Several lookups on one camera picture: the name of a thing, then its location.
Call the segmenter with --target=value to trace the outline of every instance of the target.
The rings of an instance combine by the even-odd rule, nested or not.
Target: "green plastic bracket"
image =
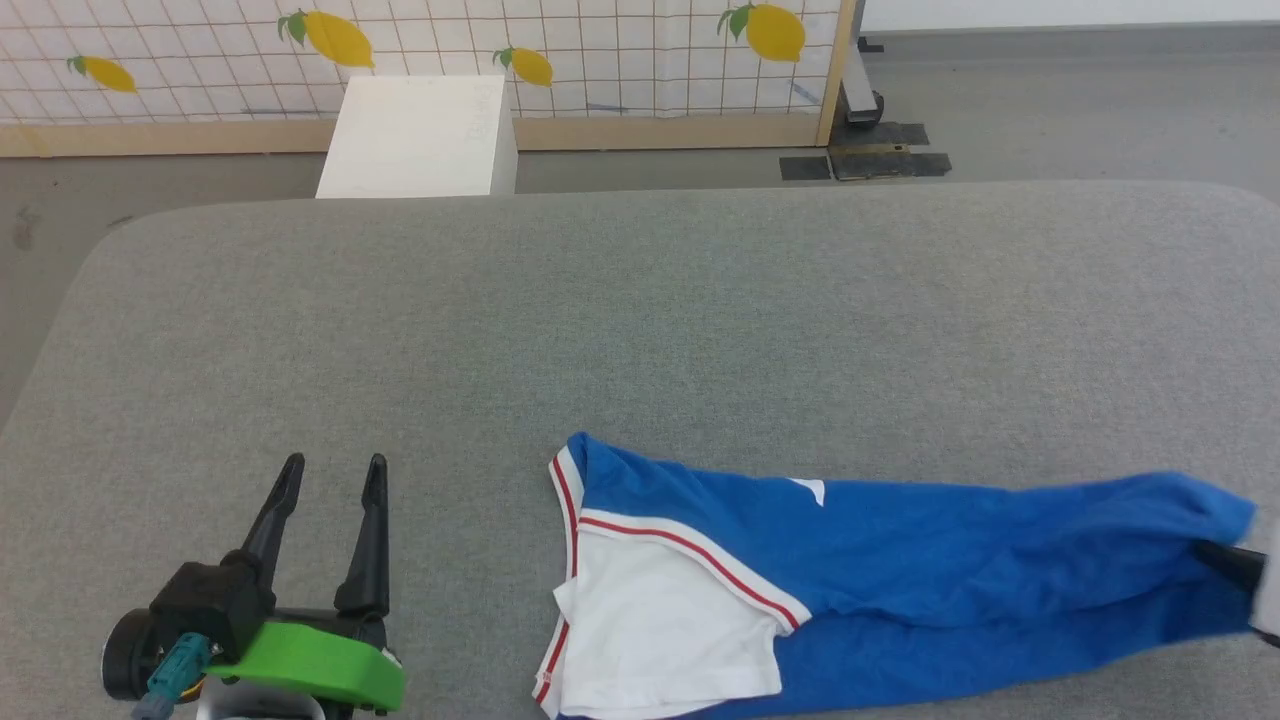
[[[239,662],[205,673],[374,710],[399,710],[404,701],[404,669],[397,661],[371,644],[296,623],[264,624]]]

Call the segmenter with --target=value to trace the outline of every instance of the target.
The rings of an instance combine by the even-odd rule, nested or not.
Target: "gray fabric surface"
[[[388,457],[403,717],[539,716],[564,561],[545,464],[577,429],[756,474],[1179,468],[1256,500],[1257,542],[1280,509],[1276,228],[1239,191],[1101,182],[146,218],[90,258],[0,436],[5,716],[124,717],[108,630],[238,543],[294,450],[294,606],[332,601]],[[1215,639],[858,717],[1271,719],[1277,679],[1280,651]]]

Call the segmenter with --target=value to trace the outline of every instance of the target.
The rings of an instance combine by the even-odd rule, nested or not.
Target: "white box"
[[[353,77],[316,197],[516,192],[502,76]]]

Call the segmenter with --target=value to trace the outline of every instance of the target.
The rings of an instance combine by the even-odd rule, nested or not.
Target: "wrinkled blue cloth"
[[[832,480],[819,496],[585,433],[568,448],[584,510],[687,525],[813,615],[774,641],[780,694],[696,717],[946,700],[1249,629],[1247,593],[1190,544],[1235,544],[1253,505],[1185,474],[1028,491]]]

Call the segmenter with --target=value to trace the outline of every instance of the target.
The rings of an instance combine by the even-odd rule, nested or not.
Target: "teal connector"
[[[133,720],[169,720],[178,698],[200,680],[212,659],[212,646],[205,635],[186,633],[178,638],[147,679],[147,694],[133,706]]]

